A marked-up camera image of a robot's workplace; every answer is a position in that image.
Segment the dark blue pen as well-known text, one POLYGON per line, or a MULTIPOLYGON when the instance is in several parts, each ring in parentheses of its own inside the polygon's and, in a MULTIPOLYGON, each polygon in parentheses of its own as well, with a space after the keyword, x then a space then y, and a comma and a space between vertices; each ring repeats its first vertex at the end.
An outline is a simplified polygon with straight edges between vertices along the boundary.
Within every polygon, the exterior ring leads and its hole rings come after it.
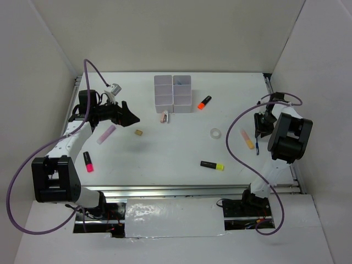
POLYGON ((258 156, 260 154, 260 148, 259 148, 259 141, 258 141, 258 137, 256 137, 256 155, 258 156))

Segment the lilac eraser stick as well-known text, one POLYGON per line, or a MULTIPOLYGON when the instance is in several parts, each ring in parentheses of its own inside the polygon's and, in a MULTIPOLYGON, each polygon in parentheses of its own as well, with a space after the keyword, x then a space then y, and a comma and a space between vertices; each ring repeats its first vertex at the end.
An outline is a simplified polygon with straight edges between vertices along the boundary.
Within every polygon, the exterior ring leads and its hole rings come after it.
POLYGON ((111 125, 97 140, 97 144, 101 145, 114 131, 116 127, 111 125))

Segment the pink and orange eraser stick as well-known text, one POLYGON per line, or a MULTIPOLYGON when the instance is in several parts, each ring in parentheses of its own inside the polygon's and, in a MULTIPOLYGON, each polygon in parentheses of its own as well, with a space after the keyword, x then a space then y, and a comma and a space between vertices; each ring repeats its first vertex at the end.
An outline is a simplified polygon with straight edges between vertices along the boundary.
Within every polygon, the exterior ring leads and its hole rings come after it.
POLYGON ((255 145, 254 143, 252 142, 252 140, 249 138, 248 134, 246 133, 246 131, 244 129, 240 129, 240 133, 247 145, 247 147, 250 149, 250 150, 253 150, 255 148, 255 145))

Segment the pink and black highlighter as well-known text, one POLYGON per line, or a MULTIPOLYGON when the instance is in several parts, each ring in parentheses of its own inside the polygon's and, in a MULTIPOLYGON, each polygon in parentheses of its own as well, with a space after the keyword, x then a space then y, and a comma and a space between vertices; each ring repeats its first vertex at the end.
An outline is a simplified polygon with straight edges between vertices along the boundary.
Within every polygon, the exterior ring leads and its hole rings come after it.
POLYGON ((93 172, 94 166, 92 164, 90 154, 87 151, 83 152, 83 158, 84 158, 85 167, 86 167, 87 172, 88 173, 93 172))

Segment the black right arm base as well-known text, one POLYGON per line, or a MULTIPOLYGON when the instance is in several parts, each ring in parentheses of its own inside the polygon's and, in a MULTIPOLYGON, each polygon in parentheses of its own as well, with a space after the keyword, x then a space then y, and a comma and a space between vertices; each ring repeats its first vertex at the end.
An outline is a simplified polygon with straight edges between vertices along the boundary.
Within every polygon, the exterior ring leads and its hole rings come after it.
POLYGON ((246 189, 240 199, 222 198, 216 205, 223 211, 225 220, 266 220, 272 217, 268 198, 260 198, 246 189))

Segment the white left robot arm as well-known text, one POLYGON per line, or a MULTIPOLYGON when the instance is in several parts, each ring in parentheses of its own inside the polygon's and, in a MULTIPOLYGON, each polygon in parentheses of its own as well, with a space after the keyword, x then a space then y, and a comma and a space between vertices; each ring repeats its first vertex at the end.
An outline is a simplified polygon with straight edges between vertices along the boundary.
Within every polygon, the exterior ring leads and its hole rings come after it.
POLYGON ((90 138, 99 122, 111 121, 129 127, 140 122, 126 101, 100 103, 95 90, 82 90, 79 103, 68 120, 64 138, 44 157, 31 163, 35 199, 40 203, 72 203, 89 208, 95 219, 108 215, 104 195, 81 186, 75 161, 84 143, 90 138))

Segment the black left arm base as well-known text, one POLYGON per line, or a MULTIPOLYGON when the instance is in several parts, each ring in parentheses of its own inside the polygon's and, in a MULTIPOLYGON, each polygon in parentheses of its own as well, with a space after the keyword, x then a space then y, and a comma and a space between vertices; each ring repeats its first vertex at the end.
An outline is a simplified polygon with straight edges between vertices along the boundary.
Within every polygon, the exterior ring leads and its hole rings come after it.
POLYGON ((125 202, 107 202, 103 199, 97 207, 78 209, 75 224, 87 232, 93 228, 102 228, 104 232, 115 231, 124 228, 125 209, 125 202))

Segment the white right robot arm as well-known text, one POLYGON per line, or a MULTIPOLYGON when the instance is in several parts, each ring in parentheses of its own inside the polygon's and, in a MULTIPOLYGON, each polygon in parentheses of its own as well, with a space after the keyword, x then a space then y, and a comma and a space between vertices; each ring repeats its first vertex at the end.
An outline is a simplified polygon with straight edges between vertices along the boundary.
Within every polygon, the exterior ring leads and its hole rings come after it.
POLYGON ((303 118, 284 99, 284 93, 276 92, 269 97, 263 113, 254 114, 255 138, 269 136, 267 150, 271 155, 261 171, 262 178, 255 179, 249 187, 250 197, 240 202, 241 212, 253 215, 259 209, 256 199, 267 199, 281 171, 303 157, 313 121, 303 118))

